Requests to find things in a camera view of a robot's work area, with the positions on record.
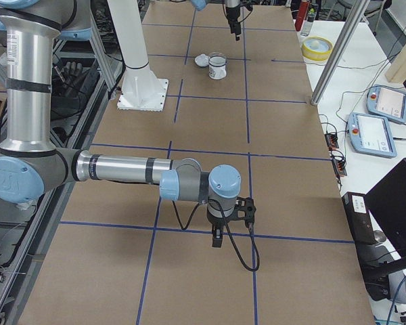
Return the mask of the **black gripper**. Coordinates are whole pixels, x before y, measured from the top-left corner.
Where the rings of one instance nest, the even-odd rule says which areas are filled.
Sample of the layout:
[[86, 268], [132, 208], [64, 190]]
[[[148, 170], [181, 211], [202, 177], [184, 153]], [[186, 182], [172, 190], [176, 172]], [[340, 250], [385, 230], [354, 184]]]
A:
[[235, 40], [240, 40], [241, 26], [239, 23], [240, 17], [240, 6], [226, 7], [226, 18], [230, 27], [231, 34], [235, 34]]

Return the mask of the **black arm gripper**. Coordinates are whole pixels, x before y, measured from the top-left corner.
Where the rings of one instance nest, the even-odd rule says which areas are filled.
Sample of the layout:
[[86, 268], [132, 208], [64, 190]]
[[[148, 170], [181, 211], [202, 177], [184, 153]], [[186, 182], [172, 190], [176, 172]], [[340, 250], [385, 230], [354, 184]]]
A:
[[207, 219], [212, 225], [212, 247], [221, 247], [223, 242], [224, 227], [228, 224], [228, 220], [222, 217], [216, 217], [210, 212], [206, 214]]

